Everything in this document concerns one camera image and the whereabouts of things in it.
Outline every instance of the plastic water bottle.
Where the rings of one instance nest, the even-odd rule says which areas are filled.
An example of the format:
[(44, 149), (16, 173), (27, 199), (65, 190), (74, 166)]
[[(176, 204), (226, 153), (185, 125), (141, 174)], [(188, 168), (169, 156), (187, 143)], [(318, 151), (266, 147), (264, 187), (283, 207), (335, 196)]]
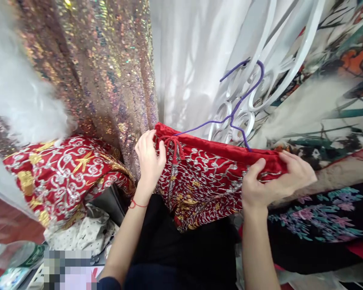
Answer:
[(17, 241), (0, 244), (0, 269), (24, 267), (37, 268), (43, 262), (46, 245), (30, 241)]

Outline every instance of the red embroidered garment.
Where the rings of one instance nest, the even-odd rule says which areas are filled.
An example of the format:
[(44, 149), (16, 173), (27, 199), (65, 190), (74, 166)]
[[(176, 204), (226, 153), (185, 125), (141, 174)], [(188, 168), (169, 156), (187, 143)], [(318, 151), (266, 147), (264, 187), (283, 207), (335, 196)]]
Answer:
[(113, 183), (134, 194), (133, 178), (110, 145), (78, 135), (57, 147), (54, 143), (26, 146), (4, 160), (26, 202), (50, 231), (84, 218), (85, 204)]
[(179, 133), (157, 123), (156, 148), (163, 140), (167, 147), (167, 163), (156, 187), (165, 204), (174, 212), (180, 232), (195, 229), (242, 209), (242, 178), (259, 158), (266, 166), (258, 177), (261, 182), (287, 173), (278, 152), (247, 149), (206, 141)]

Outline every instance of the white fluffy feathers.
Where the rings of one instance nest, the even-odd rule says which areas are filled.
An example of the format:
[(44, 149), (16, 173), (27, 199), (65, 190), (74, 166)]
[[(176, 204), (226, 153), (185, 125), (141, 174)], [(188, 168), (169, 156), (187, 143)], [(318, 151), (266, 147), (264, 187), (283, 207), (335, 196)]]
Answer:
[(28, 62), (7, 9), (0, 0), (0, 117), (8, 136), (20, 146), (63, 139), (75, 123)]

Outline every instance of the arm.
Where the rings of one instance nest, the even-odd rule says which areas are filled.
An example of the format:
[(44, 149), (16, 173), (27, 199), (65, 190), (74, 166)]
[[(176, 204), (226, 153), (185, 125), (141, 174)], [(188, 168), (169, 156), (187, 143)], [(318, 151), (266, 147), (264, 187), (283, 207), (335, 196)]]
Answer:
[(281, 290), (267, 232), (266, 210), (244, 209), (242, 263), (246, 290)]
[(122, 286), (128, 273), (132, 257), (140, 238), (146, 207), (165, 166), (164, 142), (159, 144), (160, 156), (157, 158), (153, 136), (155, 130), (144, 133), (136, 147), (141, 169), (134, 201), (126, 213), (121, 227), (113, 241), (101, 278), (114, 277)]
[(267, 206), (317, 180), (311, 166), (300, 157), (284, 151), (280, 158), (288, 167), (287, 174), (266, 184), (259, 182), (257, 176), (266, 164), (261, 158), (249, 168), (243, 179), (242, 262), (246, 290), (281, 289), (271, 255)]

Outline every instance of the red drawstring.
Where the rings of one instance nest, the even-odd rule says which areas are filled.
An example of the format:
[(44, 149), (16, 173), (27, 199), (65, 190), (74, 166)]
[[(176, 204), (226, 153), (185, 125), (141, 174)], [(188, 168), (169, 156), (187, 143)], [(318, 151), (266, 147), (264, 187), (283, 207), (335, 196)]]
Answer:
[(164, 145), (166, 146), (167, 152), (169, 149), (169, 144), (171, 143), (171, 141), (173, 141), (175, 148), (173, 150), (173, 158), (172, 158), (172, 164), (177, 164), (177, 147), (179, 147), (179, 156), (181, 160), (185, 160), (186, 156), (184, 155), (184, 151), (183, 151), (183, 147), (179, 142), (179, 139), (177, 138), (177, 136), (161, 136), (160, 140), (164, 141)]

